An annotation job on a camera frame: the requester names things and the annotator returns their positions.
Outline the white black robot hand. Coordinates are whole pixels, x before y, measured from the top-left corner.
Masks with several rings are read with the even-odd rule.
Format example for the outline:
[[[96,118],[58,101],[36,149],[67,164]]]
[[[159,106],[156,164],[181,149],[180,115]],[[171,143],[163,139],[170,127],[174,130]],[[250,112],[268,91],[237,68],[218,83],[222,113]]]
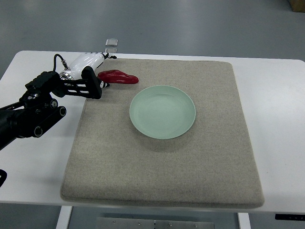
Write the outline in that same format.
[[[117,57],[108,52],[86,52],[79,55],[71,64],[67,64],[61,57],[64,70],[59,73],[62,80],[81,79],[81,72],[86,66],[90,66],[94,73],[106,59],[116,59]]]

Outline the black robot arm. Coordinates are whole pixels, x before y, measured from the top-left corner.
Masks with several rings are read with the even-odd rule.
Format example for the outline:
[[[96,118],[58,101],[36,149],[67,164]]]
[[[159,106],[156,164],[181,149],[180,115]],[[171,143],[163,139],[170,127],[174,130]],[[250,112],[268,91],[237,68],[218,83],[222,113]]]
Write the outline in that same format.
[[[55,54],[53,70],[42,72],[26,84],[18,102],[0,109],[1,149],[17,138],[41,137],[66,115],[66,108],[53,95],[100,99],[108,84],[98,79],[95,70],[109,57],[107,52],[83,53],[67,64]]]

